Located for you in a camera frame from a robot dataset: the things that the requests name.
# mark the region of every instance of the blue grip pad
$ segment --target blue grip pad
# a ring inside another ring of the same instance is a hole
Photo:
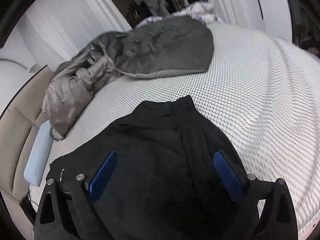
[[[89,198],[88,201],[92,204],[97,201],[102,196],[104,189],[106,188],[113,171],[115,170],[118,163],[118,155],[115,151],[112,151],[108,158],[105,160],[103,165],[98,170],[96,176],[89,183],[88,191]]]
[[[231,199],[236,202],[241,201],[242,185],[220,152],[214,154],[213,165]]]

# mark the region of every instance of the white textured surface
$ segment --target white textured surface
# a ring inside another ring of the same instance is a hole
[[[209,26],[215,51],[207,73],[153,80],[125,76],[101,89],[48,163],[87,142],[143,100],[191,95],[197,110],[229,137],[248,173],[289,186],[300,233],[319,215],[320,61],[263,33]],[[39,201],[40,188],[31,187]]]

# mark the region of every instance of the black fabric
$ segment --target black fabric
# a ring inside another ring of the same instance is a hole
[[[121,41],[116,69],[137,78],[206,72],[214,50],[212,32],[189,15],[148,23]]]
[[[36,211],[34,210],[31,202],[30,202],[30,192],[21,200],[20,207],[25,213],[26,217],[29,219],[31,224],[34,226],[36,222]]]
[[[223,150],[244,171],[224,133],[190,96],[142,102],[50,165],[47,180],[94,176],[112,150],[118,165],[94,208],[115,240],[219,239],[238,209],[212,158]]]

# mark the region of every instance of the light blue pillow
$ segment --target light blue pillow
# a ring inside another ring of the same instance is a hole
[[[40,126],[23,173],[27,182],[38,187],[40,186],[53,143],[53,139],[50,137],[50,129],[49,120]]]

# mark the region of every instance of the white mesh fabric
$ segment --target white mesh fabric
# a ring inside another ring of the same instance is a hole
[[[106,85],[67,138],[54,142],[48,164],[143,100],[164,102],[191,95],[196,109],[229,137],[247,173],[286,180],[302,233],[320,211],[320,61],[263,33],[220,23],[209,28],[215,51],[207,73],[153,80],[123,76]],[[48,164],[40,188],[31,187],[36,202]]]

